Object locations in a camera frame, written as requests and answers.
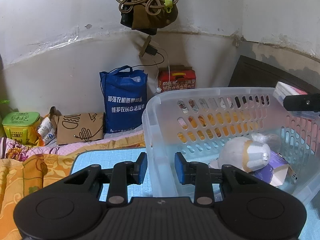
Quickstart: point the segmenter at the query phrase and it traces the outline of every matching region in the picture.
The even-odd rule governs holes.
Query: brown paper bag
[[[57,144],[95,141],[103,138],[103,113],[61,115]]]

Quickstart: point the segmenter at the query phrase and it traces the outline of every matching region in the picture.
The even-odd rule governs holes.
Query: plastic basket
[[[205,88],[153,97],[142,116],[154,197],[190,196],[181,185],[174,154],[208,163],[227,140],[250,132],[276,133],[281,154],[298,179],[287,176],[282,190],[307,204],[320,190],[319,123],[290,115],[272,96],[273,88]]]

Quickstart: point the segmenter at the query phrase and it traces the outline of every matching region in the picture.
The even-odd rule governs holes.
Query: blue tote bag
[[[133,71],[130,66],[100,72],[107,133],[132,130],[142,124],[142,113],[147,105],[147,79],[143,70]]]

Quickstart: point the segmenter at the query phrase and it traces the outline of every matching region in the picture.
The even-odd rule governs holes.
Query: green lid
[[[3,120],[4,126],[30,126],[40,118],[37,112],[13,112],[8,114]]]

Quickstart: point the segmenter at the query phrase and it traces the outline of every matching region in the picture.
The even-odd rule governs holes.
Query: purple box
[[[288,168],[288,162],[277,153],[271,151],[269,164],[262,169],[254,171],[252,175],[272,186],[278,187],[283,184]]]

